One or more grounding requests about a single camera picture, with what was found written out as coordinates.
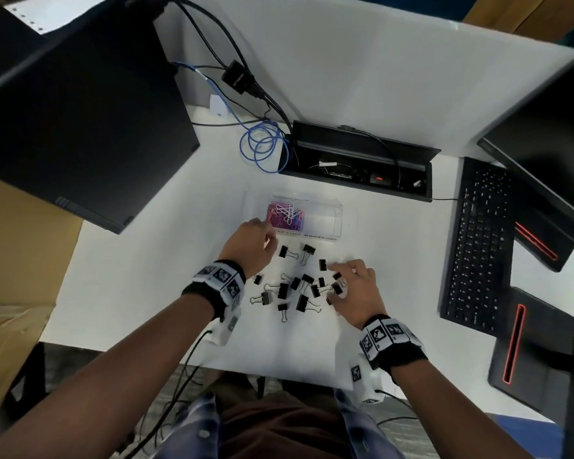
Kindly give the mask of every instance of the person's left hand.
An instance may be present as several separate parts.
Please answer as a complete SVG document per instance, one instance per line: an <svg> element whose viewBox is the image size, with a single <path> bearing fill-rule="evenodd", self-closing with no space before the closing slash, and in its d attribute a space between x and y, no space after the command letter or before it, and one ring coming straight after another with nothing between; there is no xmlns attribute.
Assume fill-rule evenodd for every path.
<svg viewBox="0 0 574 459"><path fill-rule="evenodd" d="M276 232L270 223L255 218L238 227L223 246L219 259L237 262L246 278L251 278L270 263L277 246Z"/></svg>

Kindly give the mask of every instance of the blue plaid shirt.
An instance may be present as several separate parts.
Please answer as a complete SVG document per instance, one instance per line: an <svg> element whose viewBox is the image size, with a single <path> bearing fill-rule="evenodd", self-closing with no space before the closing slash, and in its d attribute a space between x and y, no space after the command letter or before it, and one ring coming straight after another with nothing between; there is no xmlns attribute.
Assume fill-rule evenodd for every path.
<svg viewBox="0 0 574 459"><path fill-rule="evenodd" d="M357 409L342 390L334 390L334 396L349 434L353 459L405 459L375 421ZM176 419L152 458L217 459L220 425L215 395L206 393Z"/></svg>

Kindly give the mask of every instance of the paper sheet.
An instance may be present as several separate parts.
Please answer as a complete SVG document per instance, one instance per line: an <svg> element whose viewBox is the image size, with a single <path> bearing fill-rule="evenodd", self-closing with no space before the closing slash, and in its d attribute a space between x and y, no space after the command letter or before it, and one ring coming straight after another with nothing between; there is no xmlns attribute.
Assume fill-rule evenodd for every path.
<svg viewBox="0 0 574 459"><path fill-rule="evenodd" d="M4 6L38 33L48 33L74 21L104 0L24 0Z"/></svg>

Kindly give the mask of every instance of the black keyboard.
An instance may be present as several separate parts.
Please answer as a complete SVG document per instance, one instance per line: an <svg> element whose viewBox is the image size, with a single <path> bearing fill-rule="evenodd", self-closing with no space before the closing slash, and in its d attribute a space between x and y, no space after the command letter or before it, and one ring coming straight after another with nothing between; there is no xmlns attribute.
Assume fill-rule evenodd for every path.
<svg viewBox="0 0 574 459"><path fill-rule="evenodd" d="M497 336L502 294L510 286L514 220L512 177L464 158L452 257L440 316Z"/></svg>

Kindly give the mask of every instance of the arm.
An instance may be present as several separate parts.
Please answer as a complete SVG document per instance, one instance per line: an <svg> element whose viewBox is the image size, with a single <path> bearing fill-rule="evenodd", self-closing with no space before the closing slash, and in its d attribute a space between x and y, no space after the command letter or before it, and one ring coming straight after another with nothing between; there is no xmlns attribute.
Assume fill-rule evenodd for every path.
<svg viewBox="0 0 574 459"><path fill-rule="evenodd" d="M237 262L249 278L268 265L276 245L272 227L255 219L240 226L219 259ZM78 371L4 433L0 458L109 457L214 312L199 295L178 298Z"/></svg>
<svg viewBox="0 0 574 459"><path fill-rule="evenodd" d="M361 330L372 317L386 315L374 269L367 269L361 259L333 264L328 269L340 272L346 280L346 298L335 294L329 298L349 324ZM381 368L390 371L441 458L532 459L429 361L422 359L398 367L381 363Z"/></svg>

